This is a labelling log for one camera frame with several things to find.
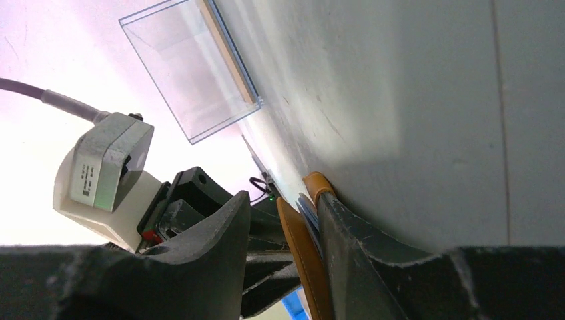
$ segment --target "gray panel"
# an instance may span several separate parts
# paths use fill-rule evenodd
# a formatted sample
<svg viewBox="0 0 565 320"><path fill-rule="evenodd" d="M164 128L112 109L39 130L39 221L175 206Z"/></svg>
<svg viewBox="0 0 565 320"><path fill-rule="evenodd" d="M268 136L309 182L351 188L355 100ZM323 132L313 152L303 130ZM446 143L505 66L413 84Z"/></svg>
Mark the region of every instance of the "gray panel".
<svg viewBox="0 0 565 320"><path fill-rule="evenodd" d="M489 1L217 2L301 175L423 249L507 243Z"/></svg>
<svg viewBox="0 0 565 320"><path fill-rule="evenodd" d="M565 1L496 2L514 244L565 243Z"/></svg>

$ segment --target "red component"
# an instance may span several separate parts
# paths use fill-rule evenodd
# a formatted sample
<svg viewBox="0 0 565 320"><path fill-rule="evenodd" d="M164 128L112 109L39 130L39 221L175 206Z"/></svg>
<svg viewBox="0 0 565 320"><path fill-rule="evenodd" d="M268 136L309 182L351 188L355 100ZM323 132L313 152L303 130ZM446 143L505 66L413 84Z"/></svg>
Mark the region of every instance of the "red component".
<svg viewBox="0 0 565 320"><path fill-rule="evenodd" d="M155 233L155 230L147 230L141 233L141 237L147 241L155 242L156 244L162 243L163 240Z"/></svg>

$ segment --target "blue object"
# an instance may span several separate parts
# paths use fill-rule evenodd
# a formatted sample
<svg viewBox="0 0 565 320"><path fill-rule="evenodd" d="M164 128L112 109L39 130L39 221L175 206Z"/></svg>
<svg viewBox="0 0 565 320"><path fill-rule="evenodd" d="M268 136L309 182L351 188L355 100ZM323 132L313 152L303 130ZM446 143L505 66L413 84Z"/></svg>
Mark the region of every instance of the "blue object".
<svg viewBox="0 0 565 320"><path fill-rule="evenodd" d="M282 304L286 307L286 310L292 320L308 320L308 315L298 298L298 290L300 289L302 289L302 287L282 298Z"/></svg>

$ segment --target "transparent plastic box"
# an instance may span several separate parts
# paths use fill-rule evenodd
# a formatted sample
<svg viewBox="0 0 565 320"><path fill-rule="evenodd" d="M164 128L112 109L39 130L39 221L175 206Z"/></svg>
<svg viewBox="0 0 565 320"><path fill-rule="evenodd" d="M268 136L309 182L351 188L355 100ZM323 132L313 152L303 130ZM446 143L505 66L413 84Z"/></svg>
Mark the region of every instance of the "transparent plastic box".
<svg viewBox="0 0 565 320"><path fill-rule="evenodd" d="M171 0L119 20L191 144L259 110L212 0Z"/></svg>

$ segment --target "orange object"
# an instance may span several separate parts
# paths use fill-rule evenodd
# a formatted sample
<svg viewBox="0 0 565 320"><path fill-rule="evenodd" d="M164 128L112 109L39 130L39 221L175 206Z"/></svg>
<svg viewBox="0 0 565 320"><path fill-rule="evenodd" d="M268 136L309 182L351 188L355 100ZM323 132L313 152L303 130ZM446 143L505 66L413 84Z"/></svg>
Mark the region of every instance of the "orange object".
<svg viewBox="0 0 565 320"><path fill-rule="evenodd" d="M304 217L283 198L277 199L277 209L284 236L296 261L312 320L333 320L326 269L306 228Z"/></svg>
<svg viewBox="0 0 565 320"><path fill-rule="evenodd" d="M318 207L318 200L323 192L331 192L334 196L336 195L328 179L326 179L326 177L318 171L310 173L306 177L302 178L302 180L306 184L308 193L314 200L316 207Z"/></svg>

